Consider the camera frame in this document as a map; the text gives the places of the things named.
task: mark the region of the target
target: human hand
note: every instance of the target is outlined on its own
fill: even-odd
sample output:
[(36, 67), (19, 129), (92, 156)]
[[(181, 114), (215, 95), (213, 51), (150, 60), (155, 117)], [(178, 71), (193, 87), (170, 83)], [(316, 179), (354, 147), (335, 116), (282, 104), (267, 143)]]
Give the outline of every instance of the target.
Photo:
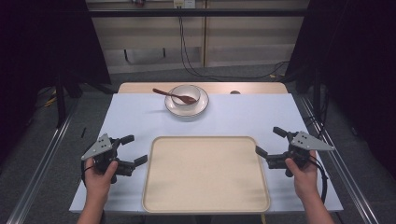
[(116, 173), (118, 163), (116, 161), (111, 162), (104, 174), (98, 172), (93, 166), (93, 158), (87, 159), (85, 167), (88, 168), (85, 171), (86, 203), (96, 203), (104, 206), (110, 190), (111, 177)]
[[(316, 157), (314, 150), (309, 151), (309, 154), (313, 158)], [(294, 188), (297, 196), (302, 201), (318, 197), (318, 167), (308, 162), (305, 167), (300, 168), (291, 158), (287, 158), (285, 163), (294, 175)]]

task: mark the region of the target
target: table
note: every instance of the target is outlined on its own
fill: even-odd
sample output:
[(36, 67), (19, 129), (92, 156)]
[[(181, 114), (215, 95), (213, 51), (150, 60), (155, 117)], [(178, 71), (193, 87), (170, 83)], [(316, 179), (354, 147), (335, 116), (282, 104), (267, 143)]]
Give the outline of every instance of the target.
[[(179, 120), (166, 110), (163, 96), (150, 93), (152, 88), (170, 91), (180, 84), (194, 84), (209, 94), (209, 106), (200, 117)], [(231, 91), (242, 94), (228, 94)], [(161, 135), (247, 135), (255, 138), (258, 146), (269, 154), (280, 154), (289, 143), (272, 133), (274, 126), (307, 132), (292, 96), (281, 83), (125, 83), (120, 86), (120, 92), (113, 97), (99, 135), (134, 134), (134, 142), (119, 148), (121, 160), (147, 154), (152, 140)], [(266, 213), (304, 211), (294, 193), (292, 178), (285, 177), (284, 170), (269, 170), (265, 160), (262, 162), (271, 197)], [(147, 166), (140, 166), (131, 177), (121, 176), (110, 190), (105, 209), (119, 214), (147, 214), (141, 205), (146, 171)], [(327, 209), (343, 210), (330, 180), (328, 184)], [(70, 211), (80, 212), (84, 202), (85, 189), (81, 184)]]

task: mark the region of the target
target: white tabletop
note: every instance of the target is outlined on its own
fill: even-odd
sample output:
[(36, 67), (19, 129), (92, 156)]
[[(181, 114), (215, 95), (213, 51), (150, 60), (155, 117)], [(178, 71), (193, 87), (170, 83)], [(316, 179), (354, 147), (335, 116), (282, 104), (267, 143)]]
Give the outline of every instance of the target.
[[(151, 93), (113, 96), (99, 136), (134, 135), (132, 143), (119, 147), (120, 160), (133, 161), (148, 154), (152, 141), (159, 136), (250, 136), (272, 155), (285, 152), (289, 145), (286, 139), (272, 132), (275, 126), (288, 132), (307, 132), (291, 94), (209, 94), (205, 112), (191, 119), (172, 115), (163, 98)], [(268, 169), (264, 159), (262, 162), (271, 200), (266, 213), (304, 211), (294, 192), (293, 178), (286, 177), (285, 170)], [(146, 172), (145, 164), (137, 167), (132, 176), (118, 176), (118, 182), (111, 186), (105, 210), (146, 214), (142, 206)], [(318, 189), (321, 191), (321, 178)], [(70, 211), (82, 210), (85, 193), (81, 183)], [(329, 211), (343, 210), (330, 179), (325, 205)]]

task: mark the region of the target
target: person's arm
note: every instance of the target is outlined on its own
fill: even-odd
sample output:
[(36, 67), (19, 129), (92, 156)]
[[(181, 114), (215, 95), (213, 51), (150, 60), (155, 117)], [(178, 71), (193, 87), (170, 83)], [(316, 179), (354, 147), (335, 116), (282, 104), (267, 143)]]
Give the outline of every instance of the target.
[(107, 202), (107, 194), (110, 190), (111, 177), (117, 170), (117, 162), (113, 161), (102, 175), (93, 167), (93, 159), (86, 162), (86, 167), (91, 167), (85, 171), (85, 187), (87, 197), (84, 209), (78, 219), (78, 224), (98, 224), (102, 217), (102, 212)]
[[(316, 157), (315, 151), (310, 151), (310, 154)], [(296, 194), (303, 203), (308, 223), (333, 224), (332, 217), (318, 193), (318, 168), (309, 162), (300, 169), (292, 159), (286, 159), (286, 164), (294, 175)]]

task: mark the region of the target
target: serving tray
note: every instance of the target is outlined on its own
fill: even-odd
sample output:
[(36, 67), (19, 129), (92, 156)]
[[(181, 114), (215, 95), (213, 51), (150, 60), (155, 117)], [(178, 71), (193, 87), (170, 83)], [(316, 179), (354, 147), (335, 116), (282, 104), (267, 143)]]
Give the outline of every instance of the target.
[(248, 136), (163, 136), (148, 159), (150, 213), (257, 214), (270, 204), (256, 142)]

